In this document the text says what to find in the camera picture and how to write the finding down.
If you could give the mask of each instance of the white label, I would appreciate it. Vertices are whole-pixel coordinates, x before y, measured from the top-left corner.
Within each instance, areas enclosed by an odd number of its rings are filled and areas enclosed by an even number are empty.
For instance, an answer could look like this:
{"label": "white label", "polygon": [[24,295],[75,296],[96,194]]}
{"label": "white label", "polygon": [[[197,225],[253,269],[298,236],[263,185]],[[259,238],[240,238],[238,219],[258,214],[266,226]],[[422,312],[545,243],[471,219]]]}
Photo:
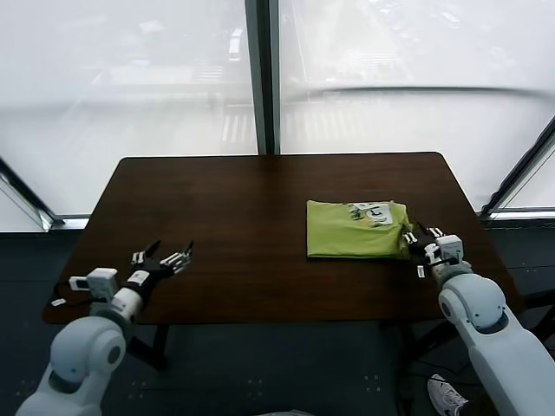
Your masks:
{"label": "white label", "polygon": [[389,204],[367,204],[366,215],[372,221],[380,224],[393,224],[393,216]]}
{"label": "white label", "polygon": [[127,281],[137,283],[139,286],[141,286],[149,276],[150,273],[148,273],[147,271],[137,270],[131,275],[131,277],[128,278]]}
{"label": "white label", "polygon": [[56,299],[55,301],[52,301],[50,304],[52,306],[60,306],[63,305],[66,302],[65,299]]}
{"label": "white label", "polygon": [[111,303],[113,308],[118,309],[120,312],[125,309],[125,303],[121,300],[118,299],[117,297],[115,297],[114,299],[112,299],[112,303]]}

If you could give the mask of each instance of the table top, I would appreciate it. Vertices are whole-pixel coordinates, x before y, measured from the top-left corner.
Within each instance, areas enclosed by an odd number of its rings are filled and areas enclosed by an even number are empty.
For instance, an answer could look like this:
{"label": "table top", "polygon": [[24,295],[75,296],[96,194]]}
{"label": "table top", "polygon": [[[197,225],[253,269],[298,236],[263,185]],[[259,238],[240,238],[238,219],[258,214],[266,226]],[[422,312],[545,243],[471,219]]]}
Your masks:
{"label": "table top", "polygon": [[[473,270],[514,311],[512,278],[438,153],[123,159],[60,277],[116,268],[157,239],[163,257],[194,240],[188,269],[162,281],[141,323],[420,320],[441,317],[437,288],[413,264],[306,257],[306,201],[407,205],[412,221],[457,234]],[[69,302],[86,298],[69,292]],[[47,303],[48,323],[88,307]]]}

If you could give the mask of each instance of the green cloth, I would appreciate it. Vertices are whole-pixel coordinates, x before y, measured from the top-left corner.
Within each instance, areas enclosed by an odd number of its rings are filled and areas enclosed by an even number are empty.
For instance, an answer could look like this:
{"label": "green cloth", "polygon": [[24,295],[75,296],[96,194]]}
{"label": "green cloth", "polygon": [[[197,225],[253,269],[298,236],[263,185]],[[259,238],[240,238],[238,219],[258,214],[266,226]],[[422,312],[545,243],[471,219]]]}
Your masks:
{"label": "green cloth", "polygon": [[393,201],[306,203],[308,257],[407,258],[402,233],[411,229],[407,207]]}

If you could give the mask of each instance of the metal window mullion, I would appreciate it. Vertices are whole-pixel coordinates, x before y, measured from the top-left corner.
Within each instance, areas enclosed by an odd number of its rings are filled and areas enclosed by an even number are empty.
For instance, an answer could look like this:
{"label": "metal window mullion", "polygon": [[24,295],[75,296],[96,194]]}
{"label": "metal window mullion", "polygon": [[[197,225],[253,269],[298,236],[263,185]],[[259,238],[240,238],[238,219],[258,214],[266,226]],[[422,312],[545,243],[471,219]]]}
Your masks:
{"label": "metal window mullion", "polygon": [[278,135],[276,135],[279,133],[278,0],[245,0],[245,14],[258,154],[277,154],[279,153]]}
{"label": "metal window mullion", "polygon": [[45,231],[48,231],[53,224],[63,223],[2,159],[0,159],[0,180],[5,186],[3,193]]}
{"label": "metal window mullion", "polygon": [[526,176],[537,168],[538,163],[546,156],[546,153],[555,145],[555,117],[545,127],[539,135],[534,145],[522,156],[519,163],[505,177],[499,190],[496,191],[490,201],[482,207],[480,218],[489,218],[501,205],[511,196],[512,193],[519,192],[526,183],[523,181]]}

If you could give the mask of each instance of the yellow-green shirt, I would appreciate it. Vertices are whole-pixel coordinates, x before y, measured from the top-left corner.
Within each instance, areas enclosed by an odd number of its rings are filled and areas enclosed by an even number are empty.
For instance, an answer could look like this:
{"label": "yellow-green shirt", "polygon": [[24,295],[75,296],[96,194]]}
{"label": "yellow-green shirt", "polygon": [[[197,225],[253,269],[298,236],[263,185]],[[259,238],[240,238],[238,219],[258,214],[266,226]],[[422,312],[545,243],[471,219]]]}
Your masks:
{"label": "yellow-green shirt", "polygon": [[406,258],[410,229],[407,207],[393,201],[306,203],[308,257]]}

